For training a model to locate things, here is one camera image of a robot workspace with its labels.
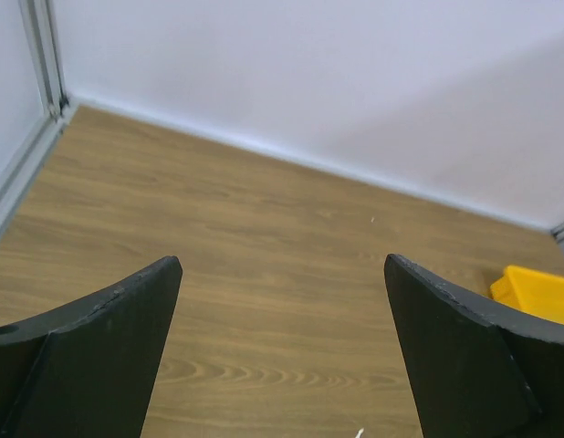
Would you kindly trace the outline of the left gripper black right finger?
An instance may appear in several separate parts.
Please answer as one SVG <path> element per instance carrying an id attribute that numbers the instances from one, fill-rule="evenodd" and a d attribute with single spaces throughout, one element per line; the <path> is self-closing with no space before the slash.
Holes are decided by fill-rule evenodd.
<path id="1" fill-rule="evenodd" d="M 385 285 L 425 437 L 564 437 L 564 325 L 402 255 Z"/>

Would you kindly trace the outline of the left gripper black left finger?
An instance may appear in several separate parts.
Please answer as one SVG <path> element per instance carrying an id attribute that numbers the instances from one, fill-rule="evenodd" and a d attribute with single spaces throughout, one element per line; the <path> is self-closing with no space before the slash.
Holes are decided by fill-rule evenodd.
<path id="1" fill-rule="evenodd" d="M 0 327 L 0 437 L 138 437 L 183 269 L 120 282 Z"/>

